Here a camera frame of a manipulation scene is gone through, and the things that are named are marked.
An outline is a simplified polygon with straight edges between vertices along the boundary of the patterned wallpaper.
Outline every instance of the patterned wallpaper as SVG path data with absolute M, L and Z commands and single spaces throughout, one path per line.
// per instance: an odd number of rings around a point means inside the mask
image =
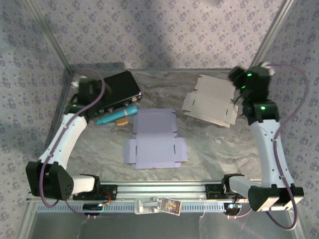
M 37 2 L 70 64 L 161 70 L 248 67 L 282 0 Z
M 13 238 L 29 191 L 28 161 L 44 150 L 63 69 L 24 1 L 0 12 L 0 238 Z
M 289 170 L 303 186 L 301 201 L 306 212 L 309 238 L 319 238 L 319 2 L 297 0 L 266 56 L 267 61 L 288 63 L 308 74 L 310 93 L 301 112 L 283 131 L 282 139 Z M 300 75 L 277 69 L 271 83 L 272 99 L 282 118 L 298 105 L 304 91 Z

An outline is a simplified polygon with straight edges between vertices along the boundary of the cable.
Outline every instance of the cable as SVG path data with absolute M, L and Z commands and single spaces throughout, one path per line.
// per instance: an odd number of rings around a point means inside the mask
M 58 139 L 57 141 L 55 142 L 54 146 L 52 147 L 49 155 L 47 156 L 47 158 L 45 159 L 44 163 L 43 163 L 43 166 L 41 168 L 41 172 L 40 172 L 40 179 L 39 179 L 39 191 L 40 191 L 40 197 L 41 197 L 41 200 L 43 202 L 43 204 L 45 206 L 47 206 L 48 208 L 53 208 L 56 206 L 56 204 L 59 202 L 59 200 L 57 200 L 54 204 L 48 204 L 47 200 L 45 199 L 44 197 L 44 191 L 43 191 L 43 177 L 44 177 L 44 170 L 45 170 L 45 167 L 46 165 L 48 164 L 48 161 L 50 160 L 50 158 L 52 157 L 52 155 L 54 154 L 56 148 L 58 147 L 59 145 L 59 142 L 61 141 L 63 135 L 65 134 L 65 132 L 67 131 L 67 129 L 69 128 L 69 125 L 72 123 L 72 121 L 78 117 L 81 113 L 83 113 L 84 111 L 86 111 L 87 109 L 91 108 L 92 106 L 94 106 L 96 103 L 98 103 L 98 101 L 102 98 L 104 92 L 105 92 L 105 87 L 106 87 L 106 83 L 104 82 L 104 79 L 103 79 L 103 76 L 97 72 L 96 70 L 92 69 L 92 68 L 83 68 L 83 69 L 79 69 L 77 71 L 75 71 L 72 75 L 72 77 L 74 76 L 74 74 L 78 73 L 78 72 L 81 72 L 81 71 L 92 71 L 94 73 L 96 73 L 99 77 L 100 77 L 100 80 L 101 80 L 101 84 L 102 84 L 102 88 L 101 88 L 101 92 L 99 94 L 99 96 L 90 104 L 88 104 L 86 107 L 82 108 L 81 110 L 79 110 L 77 113 L 74 114 L 74 116 L 71 117 L 71 119 L 66 123 L 65 127 L 63 128 L 61 134 L 58 136 Z M 68 208 L 70 210 L 73 211 L 73 209 L 71 209 L 70 205 L 68 202 L 66 202 L 66 205 L 68 206 Z
M 79 215 L 79 216 L 82 216 L 82 217 L 86 217 L 86 218 L 88 217 L 88 216 L 85 215 L 84 213 L 80 213 L 80 212 L 74 210 L 74 209 L 71 207 L 71 205 L 69 204 L 68 201 L 65 201 L 65 204 L 67 205 L 68 209 L 70 209 L 70 210 L 71 210 L 72 212 L 74 212 L 76 215 Z
M 306 76 L 305 72 L 300 70 L 299 68 L 295 67 L 295 66 L 291 66 L 291 65 L 285 65 L 285 64 L 269 64 L 267 66 L 271 66 L 271 67 L 286 67 L 286 68 L 291 68 L 291 69 L 294 69 L 296 70 L 297 72 L 299 72 L 303 78 L 304 78 L 304 81 L 305 81 L 305 92 L 304 92 L 304 96 L 300 102 L 300 104 L 298 105 L 298 107 L 291 113 L 291 115 L 279 126 L 279 128 L 277 129 L 275 135 L 274 135 L 274 142 L 273 142 L 273 145 L 274 145 L 274 156 L 275 156 L 275 161 L 276 161 L 276 165 L 277 165 L 277 168 L 278 168 L 278 171 L 280 173 L 280 176 L 281 176 L 281 179 L 284 183 L 284 185 L 286 186 L 287 188 L 287 191 L 288 191 L 288 194 L 289 194 L 289 197 L 291 199 L 291 202 L 293 204 L 293 209 L 294 209 L 294 221 L 292 223 L 291 226 L 289 227 L 286 227 L 286 226 L 283 226 L 281 224 L 279 224 L 271 215 L 269 212 L 266 212 L 266 214 L 269 216 L 269 218 L 277 225 L 279 226 L 280 228 L 286 230 L 286 231 L 291 231 L 293 230 L 296 225 L 297 225 L 297 222 L 298 222 L 298 214 L 297 214 L 297 206 L 296 206 L 296 202 L 295 202 L 295 199 L 294 199 L 294 196 L 293 196 L 293 193 L 290 189 L 290 185 L 288 184 L 285 176 L 284 176 L 284 171 L 280 165 L 280 161 L 279 161 L 279 157 L 278 157 L 278 152 L 277 152 L 277 139 L 279 137 L 279 135 L 281 134 L 281 131 L 282 129 L 285 127 L 285 125 L 296 115 L 296 113 L 300 110 L 300 108 L 303 106 L 303 104 L 305 103 L 306 101 L 306 98 L 308 96 L 308 93 L 309 93 L 309 80 L 308 80 L 308 77 Z
M 228 216 L 228 217 L 230 217 L 230 218 L 243 218 L 243 217 L 247 216 L 251 211 L 252 211 L 252 209 L 250 208 L 247 212 L 245 212 L 242 215 L 239 215 L 239 216 Z
M 110 203 L 110 202 L 111 202 L 111 200 L 112 200 L 112 197 L 111 197 L 110 193 L 109 193 L 109 192 L 107 192 L 107 191 L 102 191 L 101 193 L 105 193 L 105 194 L 107 194 L 107 195 L 108 195 L 108 200 L 107 200 L 107 201 L 104 201 L 104 202 L 102 202 L 102 203 Z
M 240 96 L 236 98 L 236 100 L 234 101 L 234 106 L 237 103 L 237 101 L 239 100 Z

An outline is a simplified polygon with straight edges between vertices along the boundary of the white cardboard box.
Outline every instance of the white cardboard box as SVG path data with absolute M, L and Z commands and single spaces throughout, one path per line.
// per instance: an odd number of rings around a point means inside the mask
M 235 124 L 238 106 L 231 102 L 235 92 L 231 82 L 201 75 L 195 89 L 184 100 L 185 115 L 224 127 Z

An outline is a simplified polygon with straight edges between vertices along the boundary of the teal marker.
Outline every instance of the teal marker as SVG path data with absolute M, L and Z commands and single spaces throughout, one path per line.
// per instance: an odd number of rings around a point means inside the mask
M 119 118 L 135 114 L 137 111 L 138 111 L 138 108 L 136 106 L 129 106 L 122 111 L 112 113 L 108 116 L 103 117 L 102 119 L 99 119 L 98 121 L 96 121 L 96 124 L 108 123 L 108 122 L 117 120 Z

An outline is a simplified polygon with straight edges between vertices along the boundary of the gray marble tabletop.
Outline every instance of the gray marble tabletop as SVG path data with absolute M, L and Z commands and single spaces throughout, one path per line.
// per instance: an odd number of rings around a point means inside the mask
M 123 163 L 125 141 L 132 137 L 130 123 L 96 125 L 89 122 L 71 152 L 67 171 L 70 175 L 94 174 L 101 181 L 221 180 L 225 173 L 242 173 L 261 178 L 258 150 L 247 121 L 238 115 L 230 128 L 185 116 L 181 107 L 187 92 L 194 90 L 199 75 L 226 79 L 225 73 L 209 72 L 134 72 L 143 98 L 139 109 L 176 110 L 178 135 L 186 138 L 188 162 L 180 168 L 132 170 Z

